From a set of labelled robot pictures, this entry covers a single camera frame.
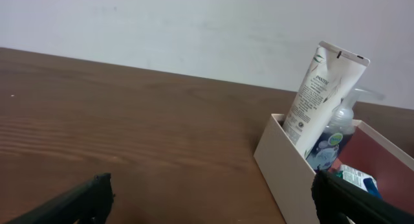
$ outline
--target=wooden table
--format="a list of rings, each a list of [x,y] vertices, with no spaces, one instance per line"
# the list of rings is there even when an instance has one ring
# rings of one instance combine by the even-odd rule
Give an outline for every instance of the wooden table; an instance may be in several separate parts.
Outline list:
[[[0,222],[111,172],[108,223],[284,223],[252,155],[294,95],[0,49]],[[414,154],[412,111],[356,113]]]

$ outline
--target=hand soap bottle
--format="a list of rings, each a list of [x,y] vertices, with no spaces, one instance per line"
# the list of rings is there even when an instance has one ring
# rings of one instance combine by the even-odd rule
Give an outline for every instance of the hand soap bottle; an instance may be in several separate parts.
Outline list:
[[[379,100],[384,99],[384,95],[367,89],[354,88],[349,92],[334,110],[331,120],[306,158],[315,172],[329,169],[345,145],[351,140],[355,132],[355,126],[352,125],[354,118],[352,108],[360,95],[364,94],[374,96]]]

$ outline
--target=tube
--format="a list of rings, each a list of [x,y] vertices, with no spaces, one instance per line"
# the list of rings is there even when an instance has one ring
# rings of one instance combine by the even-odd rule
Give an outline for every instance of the tube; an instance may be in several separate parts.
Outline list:
[[[305,159],[368,65],[367,58],[324,41],[319,43],[283,124],[286,135]]]

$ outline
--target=cardboard box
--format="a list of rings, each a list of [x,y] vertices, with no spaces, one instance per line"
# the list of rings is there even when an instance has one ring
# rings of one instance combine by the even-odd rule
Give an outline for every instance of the cardboard box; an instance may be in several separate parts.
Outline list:
[[[319,223],[311,196],[314,170],[281,127],[285,116],[273,114],[254,153],[287,224]],[[361,120],[332,167],[341,163],[372,175],[384,201],[414,214],[414,159]]]

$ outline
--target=green label logo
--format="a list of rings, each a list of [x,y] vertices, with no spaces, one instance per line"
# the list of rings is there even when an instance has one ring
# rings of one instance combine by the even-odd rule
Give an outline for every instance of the green label logo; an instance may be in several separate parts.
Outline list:
[[[329,137],[328,143],[331,146],[334,146],[336,144],[339,144],[339,142],[341,142],[342,138],[343,138],[342,133],[335,133],[334,135],[332,135],[332,136]]]

